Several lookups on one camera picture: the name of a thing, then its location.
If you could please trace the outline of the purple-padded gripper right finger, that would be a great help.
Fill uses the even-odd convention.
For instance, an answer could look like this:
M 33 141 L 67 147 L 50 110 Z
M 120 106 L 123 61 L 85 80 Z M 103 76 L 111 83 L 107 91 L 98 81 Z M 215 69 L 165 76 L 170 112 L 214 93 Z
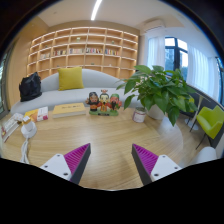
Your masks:
M 137 144 L 132 145 L 132 156 L 143 185 L 181 170 L 167 155 L 158 156 Z

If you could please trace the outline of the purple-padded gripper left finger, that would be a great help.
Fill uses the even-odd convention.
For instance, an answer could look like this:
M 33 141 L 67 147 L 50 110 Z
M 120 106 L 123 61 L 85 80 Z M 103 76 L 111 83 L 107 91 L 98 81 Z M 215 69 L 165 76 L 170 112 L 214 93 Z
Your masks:
M 90 154 L 91 144 L 87 143 L 65 155 L 55 154 L 41 166 L 41 169 L 79 184 Z

